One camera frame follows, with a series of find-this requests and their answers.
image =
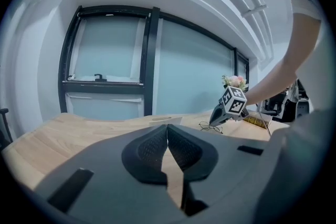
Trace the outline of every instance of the window latch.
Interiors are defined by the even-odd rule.
[[[94,74],[95,76],[99,76],[99,79],[95,79],[95,81],[98,82],[105,82],[107,81],[107,79],[103,79],[103,75],[102,74]]]

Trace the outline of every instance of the person's arm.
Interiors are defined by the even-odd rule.
[[[320,25],[320,20],[301,13],[293,14],[293,30],[285,56],[263,80],[245,94],[247,105],[277,95],[296,80],[296,70],[314,50]]]

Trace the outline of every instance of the frosted glass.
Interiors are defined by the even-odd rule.
[[[241,61],[238,61],[238,76],[242,76],[246,79],[246,64]]]
[[[96,73],[103,78],[131,77],[138,24],[135,17],[88,17],[75,65],[76,78]],[[141,52],[137,57],[140,70]]]
[[[213,109],[234,74],[233,52],[190,28],[163,21],[155,114]]]
[[[143,116],[143,96],[67,93],[69,113],[93,120],[129,120]]]

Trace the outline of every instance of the white sleeve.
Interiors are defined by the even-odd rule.
[[[322,16],[318,8],[309,0],[291,0],[293,13],[301,13],[314,19],[321,20]]]

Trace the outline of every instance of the black slot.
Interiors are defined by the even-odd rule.
[[[237,148],[237,150],[243,151],[243,152],[246,152],[246,153],[250,153],[250,154],[253,154],[253,155],[258,155],[258,156],[260,156],[264,151],[264,150],[261,150],[259,148],[250,147],[250,146],[239,146]]]
[[[92,171],[79,168],[50,196],[48,203],[66,213],[92,176]]]

